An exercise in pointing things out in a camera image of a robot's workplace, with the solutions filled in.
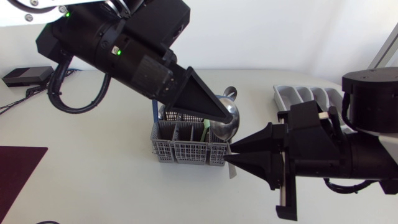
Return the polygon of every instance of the dark red mat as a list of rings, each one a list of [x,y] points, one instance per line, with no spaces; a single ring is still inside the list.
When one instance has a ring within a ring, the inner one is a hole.
[[[0,223],[46,152],[46,147],[0,146]]]

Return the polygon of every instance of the power adapter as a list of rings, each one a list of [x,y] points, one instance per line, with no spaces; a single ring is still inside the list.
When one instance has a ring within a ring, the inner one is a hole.
[[[49,82],[54,69],[51,66],[16,68],[2,78],[8,87],[45,85]]]

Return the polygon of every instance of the plastic basket compartment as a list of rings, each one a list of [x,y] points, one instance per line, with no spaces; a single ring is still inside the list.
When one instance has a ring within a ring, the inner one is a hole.
[[[180,164],[205,164],[208,144],[199,141],[205,128],[204,124],[193,122],[176,122],[176,124],[174,151],[177,162]]]
[[[219,139],[217,136],[213,134],[213,132],[209,131],[209,150],[210,150],[210,159],[209,165],[211,166],[223,166],[225,165],[224,155],[227,152],[226,143],[223,140]]]
[[[203,122],[203,118],[199,118],[197,116],[183,114],[182,115],[182,121],[186,121],[186,122]]]
[[[173,136],[176,124],[170,121],[158,121],[154,123],[150,140],[152,141],[153,153],[157,154],[159,162],[174,162]]]

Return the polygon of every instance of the utensil handle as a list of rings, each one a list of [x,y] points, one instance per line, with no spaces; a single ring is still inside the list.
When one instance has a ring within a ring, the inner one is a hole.
[[[224,96],[231,98],[232,101],[235,101],[237,95],[238,95],[238,91],[233,86],[227,87],[224,91]]]

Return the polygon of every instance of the metal spoon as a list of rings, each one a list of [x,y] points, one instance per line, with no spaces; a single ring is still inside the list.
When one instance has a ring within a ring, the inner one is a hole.
[[[221,98],[221,103],[232,114],[231,122],[224,124],[222,122],[210,121],[210,128],[213,133],[224,141],[229,141],[239,128],[239,111],[235,103],[229,98]]]

